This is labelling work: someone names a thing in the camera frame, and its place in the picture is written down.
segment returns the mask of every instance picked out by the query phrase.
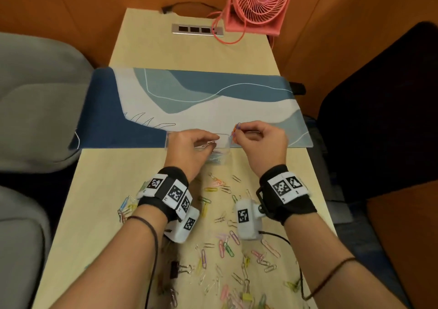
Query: white sensor device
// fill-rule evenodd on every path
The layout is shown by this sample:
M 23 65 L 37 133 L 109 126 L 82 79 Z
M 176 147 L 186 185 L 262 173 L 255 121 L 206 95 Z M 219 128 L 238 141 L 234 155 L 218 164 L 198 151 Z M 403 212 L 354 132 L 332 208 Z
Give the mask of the white sensor device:
M 199 210 L 190 206 L 183 220 L 174 220 L 167 224 L 164 235 L 173 242 L 183 243 L 187 240 L 198 218 Z
M 237 232 L 242 240 L 260 240 L 261 218 L 266 215 L 259 210 L 260 204 L 251 198 L 242 198 L 234 205 L 237 216 Z

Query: forearm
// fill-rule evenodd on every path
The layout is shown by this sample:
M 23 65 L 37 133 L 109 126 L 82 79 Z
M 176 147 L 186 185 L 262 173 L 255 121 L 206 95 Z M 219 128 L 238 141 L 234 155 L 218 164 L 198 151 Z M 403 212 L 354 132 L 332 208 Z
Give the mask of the forearm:
M 284 227 L 311 291 L 339 263 L 353 257 L 317 213 L 292 215 Z M 346 263 L 315 295 L 315 301 L 319 309 L 405 308 L 355 261 Z
M 134 215 L 147 220 L 161 242 L 166 216 L 149 205 L 139 206 Z M 154 243 L 144 223 L 128 220 L 52 309 L 135 308 L 150 277 L 156 254 Z

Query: right hand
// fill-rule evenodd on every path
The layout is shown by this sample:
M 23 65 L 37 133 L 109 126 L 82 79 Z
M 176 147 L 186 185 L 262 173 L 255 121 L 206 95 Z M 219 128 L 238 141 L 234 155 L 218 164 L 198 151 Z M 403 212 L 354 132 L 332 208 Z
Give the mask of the right hand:
M 262 121 L 245 122 L 236 129 L 235 137 L 259 178 L 272 167 L 286 164 L 289 142 L 283 129 Z

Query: bracelet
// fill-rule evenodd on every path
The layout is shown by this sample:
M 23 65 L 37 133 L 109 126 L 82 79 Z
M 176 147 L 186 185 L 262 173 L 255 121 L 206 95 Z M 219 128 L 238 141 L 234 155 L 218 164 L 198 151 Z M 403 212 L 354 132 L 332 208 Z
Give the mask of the bracelet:
M 158 259 L 158 235 L 157 232 L 155 231 L 155 228 L 145 219 L 138 217 L 138 216 L 129 216 L 126 221 L 128 221 L 129 219 L 137 219 L 140 220 L 142 223 L 144 223 L 146 226 L 149 227 L 149 229 L 152 232 L 152 235 L 154 236 L 154 240 L 155 240 L 155 259 L 154 259 L 154 266 L 152 268 L 152 273 L 151 273 L 151 279 L 149 281 L 149 287 L 148 287 L 148 295 L 146 295 L 146 304 L 145 304 L 145 308 L 148 307 L 148 302 L 149 302 L 149 295 L 151 293 L 151 286 L 152 286 L 152 280 L 154 280 L 154 274 L 155 274 L 155 269 L 157 267 L 157 259 Z
M 335 268 L 333 269 L 332 272 L 330 272 L 330 273 L 328 274 L 328 276 L 324 279 L 324 281 L 321 282 L 321 284 L 320 284 L 318 287 L 316 287 L 315 290 L 314 290 L 309 296 L 306 296 L 306 297 L 304 297 L 304 289 L 303 289 L 303 272 L 301 271 L 301 268 L 300 268 L 301 298 L 302 298 L 304 301 L 308 301 L 308 300 L 310 300 L 312 297 L 314 297 L 315 295 L 317 295 L 317 294 L 319 293 L 319 291 L 320 291 L 320 290 L 321 290 L 321 289 L 322 289 L 322 288 L 323 288 L 323 287 L 324 287 L 324 286 L 330 281 L 331 277 L 334 276 L 334 275 L 336 274 L 336 272 L 338 272 L 339 269 L 340 269 L 341 267 L 344 266 L 345 263 L 352 262 L 352 261 L 357 261 L 356 257 L 350 257 L 350 258 L 344 259 L 341 263 L 339 263 L 339 264 L 337 265 L 337 267 L 335 267 Z

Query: left hand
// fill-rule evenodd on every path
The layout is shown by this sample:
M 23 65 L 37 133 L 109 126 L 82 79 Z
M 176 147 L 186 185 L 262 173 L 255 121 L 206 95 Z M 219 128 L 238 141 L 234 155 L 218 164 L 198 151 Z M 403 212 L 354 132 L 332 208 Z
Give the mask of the left hand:
M 190 183 L 207 161 L 207 158 L 216 147 L 216 143 L 208 145 L 202 151 L 196 151 L 195 146 L 204 145 L 208 141 L 218 139 L 218 135 L 200 129 L 170 133 L 164 167 L 174 166 L 180 168 L 186 174 Z

